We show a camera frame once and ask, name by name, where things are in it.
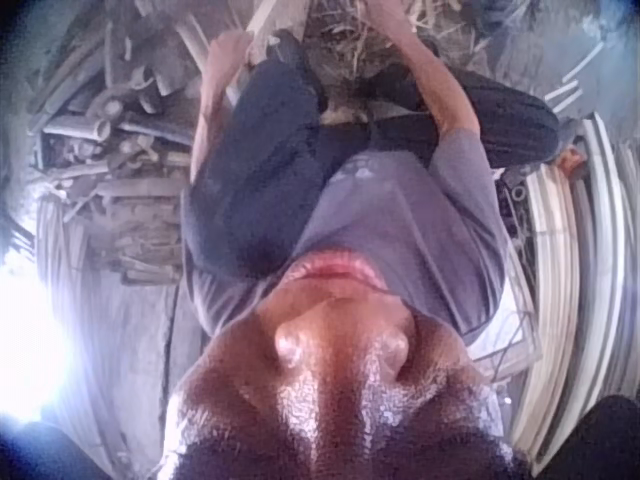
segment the hand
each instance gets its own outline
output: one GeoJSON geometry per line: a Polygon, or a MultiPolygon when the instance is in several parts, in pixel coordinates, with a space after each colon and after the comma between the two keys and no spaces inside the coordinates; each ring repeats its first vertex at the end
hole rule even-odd
{"type": "Polygon", "coordinates": [[[253,34],[241,30],[224,32],[209,46],[207,67],[202,80],[202,99],[222,95],[240,68],[247,63],[253,34]]]}
{"type": "Polygon", "coordinates": [[[403,0],[359,0],[361,18],[391,40],[412,33],[403,0]]]}

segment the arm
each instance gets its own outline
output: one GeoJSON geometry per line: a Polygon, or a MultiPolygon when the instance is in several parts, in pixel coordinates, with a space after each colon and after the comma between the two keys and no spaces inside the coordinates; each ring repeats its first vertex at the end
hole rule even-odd
{"type": "Polygon", "coordinates": [[[224,104],[225,90],[245,63],[252,39],[250,33],[233,31],[225,32],[211,42],[191,153],[191,183],[220,143],[230,113],[224,104]]]}
{"type": "Polygon", "coordinates": [[[364,0],[367,20],[400,50],[438,126],[440,138],[456,128],[480,135],[471,102],[446,65],[411,30],[402,0],[364,0]]]}

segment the bright light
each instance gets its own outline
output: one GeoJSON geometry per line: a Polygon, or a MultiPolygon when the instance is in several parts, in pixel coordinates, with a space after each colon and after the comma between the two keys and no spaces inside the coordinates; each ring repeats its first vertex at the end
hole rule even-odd
{"type": "Polygon", "coordinates": [[[64,381],[70,352],[35,271],[0,270],[0,412],[40,418],[64,381]]]}

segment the lips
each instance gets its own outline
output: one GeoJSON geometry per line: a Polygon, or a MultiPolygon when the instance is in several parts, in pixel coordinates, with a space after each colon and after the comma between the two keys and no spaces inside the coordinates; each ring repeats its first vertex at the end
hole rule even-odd
{"type": "Polygon", "coordinates": [[[388,289],[377,269],[364,256],[349,250],[329,250],[305,255],[287,270],[280,285],[303,278],[319,277],[347,277],[373,288],[388,289]]]}

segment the gray t-shirt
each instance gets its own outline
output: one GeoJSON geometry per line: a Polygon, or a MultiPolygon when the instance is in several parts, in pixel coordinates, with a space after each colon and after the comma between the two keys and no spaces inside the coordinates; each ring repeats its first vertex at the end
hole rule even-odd
{"type": "MultiPolygon", "coordinates": [[[[393,293],[471,344],[498,308],[507,250],[477,135],[450,132],[428,169],[409,152],[367,151],[350,159],[326,186],[291,262],[328,248],[365,255],[393,293]]],[[[201,323],[215,334],[242,318],[281,274],[258,282],[195,271],[201,323]]]]}

